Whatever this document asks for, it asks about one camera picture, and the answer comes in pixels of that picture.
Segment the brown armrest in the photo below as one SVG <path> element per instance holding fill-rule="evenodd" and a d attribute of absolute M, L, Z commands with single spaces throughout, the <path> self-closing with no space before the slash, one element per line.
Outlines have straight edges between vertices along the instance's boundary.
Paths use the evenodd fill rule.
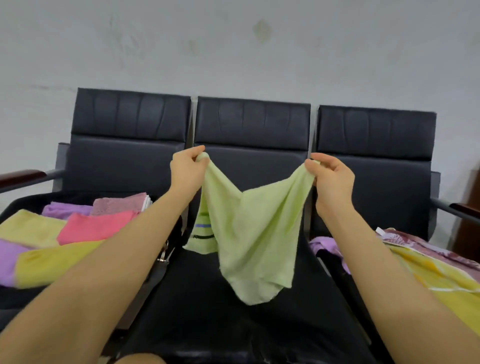
<path fill-rule="evenodd" d="M 468 214 L 474 216 L 476 218 L 480 218 L 480 210 L 470 207 L 465 204 L 450 204 L 450 207 L 454 210 L 463 212 L 464 214 Z"/>
<path fill-rule="evenodd" d="M 0 188 L 15 186 L 46 177 L 47 174 L 41 170 L 18 170 L 0 174 Z"/>

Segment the hand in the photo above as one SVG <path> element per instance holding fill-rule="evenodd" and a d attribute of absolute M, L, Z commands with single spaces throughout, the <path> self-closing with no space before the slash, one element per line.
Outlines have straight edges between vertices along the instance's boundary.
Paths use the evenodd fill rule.
<path fill-rule="evenodd" d="M 205 146 L 195 146 L 185 149 L 173 155 L 170 162 L 172 183 L 170 190 L 179 192 L 188 202 L 192 200 L 196 192 L 202 186 L 205 178 L 205 170 L 209 158 L 195 161 L 197 156 L 205 150 Z"/>
<path fill-rule="evenodd" d="M 312 153 L 312 159 L 307 159 L 305 167 L 311 174 L 315 175 L 317 187 L 317 202 L 315 208 L 321 218 L 335 210 L 353 208 L 352 191 L 355 175 L 339 159 L 323 153 Z"/>

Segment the forearm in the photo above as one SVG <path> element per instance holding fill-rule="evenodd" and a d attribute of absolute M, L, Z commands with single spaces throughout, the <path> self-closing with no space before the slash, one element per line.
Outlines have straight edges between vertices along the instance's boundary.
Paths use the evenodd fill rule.
<path fill-rule="evenodd" d="M 0 362 L 96 362 L 188 202 L 167 192 L 46 288 L 0 335 Z"/>
<path fill-rule="evenodd" d="M 479 338 L 404 269 L 353 207 L 324 221 L 396 363 L 478 360 Z M 446 344 L 452 337 L 455 345 Z"/>

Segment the person's left hand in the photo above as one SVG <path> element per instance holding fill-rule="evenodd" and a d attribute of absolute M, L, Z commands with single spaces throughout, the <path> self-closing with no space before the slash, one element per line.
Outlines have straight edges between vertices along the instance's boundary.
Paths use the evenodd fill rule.
<path fill-rule="evenodd" d="M 197 156 L 205 150 L 205 146 L 194 146 L 173 155 L 170 162 L 172 172 L 171 190 L 177 191 L 188 198 L 195 196 L 205 178 L 205 169 L 210 162 L 209 158 L 195 161 Z"/>

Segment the person's right arm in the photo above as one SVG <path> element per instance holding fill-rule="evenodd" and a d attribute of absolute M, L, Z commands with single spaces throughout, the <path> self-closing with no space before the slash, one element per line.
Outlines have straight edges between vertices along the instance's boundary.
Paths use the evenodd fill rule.
<path fill-rule="evenodd" d="M 353 172 L 339 159 L 312 153 L 316 209 L 344 256 L 375 326 L 397 364 L 477 363 L 480 338 L 404 269 L 360 214 Z"/>

